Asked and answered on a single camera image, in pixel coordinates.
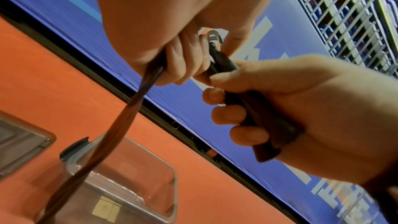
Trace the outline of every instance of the black trim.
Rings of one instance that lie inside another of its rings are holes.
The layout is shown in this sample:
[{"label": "black trim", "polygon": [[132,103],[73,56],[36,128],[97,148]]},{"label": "black trim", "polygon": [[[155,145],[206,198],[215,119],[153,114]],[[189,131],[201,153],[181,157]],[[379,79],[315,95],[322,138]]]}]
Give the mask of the black trim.
[{"label": "black trim", "polygon": [[[119,99],[126,102],[130,100],[132,95],[135,93],[112,74],[98,66],[95,62],[86,57],[86,55],[81,53],[10,0],[0,0],[0,16],[83,72],[89,78],[115,94]],[[199,155],[210,161],[212,164],[216,165],[260,198],[270,203],[295,223],[309,224],[308,221],[291,209],[291,207],[283,203],[271,192],[263,188],[259,183],[254,181],[221,155],[217,154],[214,158],[207,156],[205,153],[210,149],[210,147],[206,143],[197,138],[186,128],[182,126],[176,127],[176,122],[151,102],[145,100],[140,113],[197,152]]]}]

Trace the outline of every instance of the metal grille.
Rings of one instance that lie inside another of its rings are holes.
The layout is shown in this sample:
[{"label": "metal grille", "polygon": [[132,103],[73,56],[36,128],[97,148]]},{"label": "metal grille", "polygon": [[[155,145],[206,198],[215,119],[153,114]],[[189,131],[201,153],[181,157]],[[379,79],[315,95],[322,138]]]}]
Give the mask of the metal grille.
[{"label": "metal grille", "polygon": [[299,0],[333,57],[398,78],[397,0]]}]

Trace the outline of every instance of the orange surface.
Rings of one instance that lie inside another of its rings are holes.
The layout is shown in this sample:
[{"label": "orange surface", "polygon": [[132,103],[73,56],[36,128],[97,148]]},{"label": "orange surface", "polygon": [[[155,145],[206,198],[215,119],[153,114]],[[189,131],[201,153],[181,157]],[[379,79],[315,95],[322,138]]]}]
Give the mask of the orange surface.
[{"label": "orange surface", "polygon": [[[33,223],[59,183],[61,150],[107,130],[124,103],[0,19],[0,110],[53,132],[57,141],[0,181],[0,223]],[[178,173],[180,224],[291,224],[287,217],[142,115],[128,136]]]}]

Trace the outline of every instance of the dark brown strap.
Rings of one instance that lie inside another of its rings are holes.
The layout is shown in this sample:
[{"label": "dark brown strap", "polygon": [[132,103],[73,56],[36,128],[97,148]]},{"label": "dark brown strap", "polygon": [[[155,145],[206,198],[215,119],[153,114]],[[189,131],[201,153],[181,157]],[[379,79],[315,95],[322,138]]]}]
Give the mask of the dark brown strap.
[{"label": "dark brown strap", "polygon": [[388,192],[398,186],[398,161],[379,176],[371,179],[362,187],[377,201],[380,211],[390,224],[398,224],[398,203]]}]

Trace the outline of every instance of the hand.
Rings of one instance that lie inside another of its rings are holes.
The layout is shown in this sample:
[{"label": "hand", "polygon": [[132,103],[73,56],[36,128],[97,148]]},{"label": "hand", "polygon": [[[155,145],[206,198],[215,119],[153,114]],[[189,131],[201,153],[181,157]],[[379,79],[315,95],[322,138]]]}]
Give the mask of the hand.
[{"label": "hand", "polygon": [[[205,90],[203,100],[222,104],[224,90],[258,90],[305,126],[277,160],[318,177],[362,184],[398,159],[397,80],[326,56],[237,64],[239,70],[210,78],[216,88]],[[245,116],[239,105],[211,114],[215,124],[237,125],[230,132],[236,144],[266,142],[263,128],[238,126]]]},{"label": "hand", "polygon": [[270,0],[98,0],[112,46],[140,75],[166,47],[167,70],[156,83],[182,84],[209,64],[201,27],[228,30],[221,50],[231,56],[250,37]]}]

